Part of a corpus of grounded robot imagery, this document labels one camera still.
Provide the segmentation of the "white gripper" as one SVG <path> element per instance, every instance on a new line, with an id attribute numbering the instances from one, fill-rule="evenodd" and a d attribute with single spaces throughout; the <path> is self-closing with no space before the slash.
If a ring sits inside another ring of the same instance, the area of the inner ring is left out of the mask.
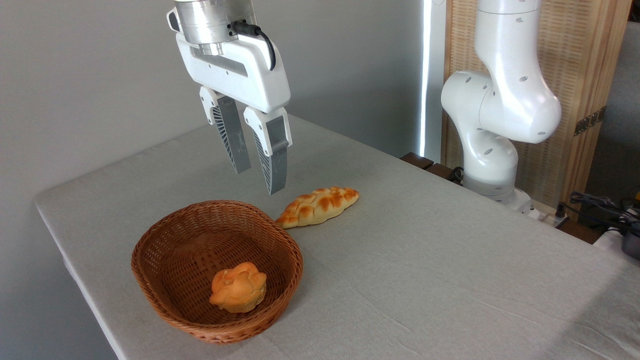
<path id="1" fill-rule="evenodd" d="M 190 77 L 203 85 L 199 97 L 206 119 L 217 129 L 234 171 L 240 174 L 250 168 L 237 100 L 248 105 L 243 116 L 253 131 L 267 190 L 270 195 L 281 191 L 287 180 L 287 149 L 293 142 L 283 108 L 291 99 L 290 85 L 279 51 L 270 70 L 268 46 L 262 38 L 238 35 L 233 41 L 212 45 L 211 54 L 188 43 L 181 33 L 175 39 Z"/>

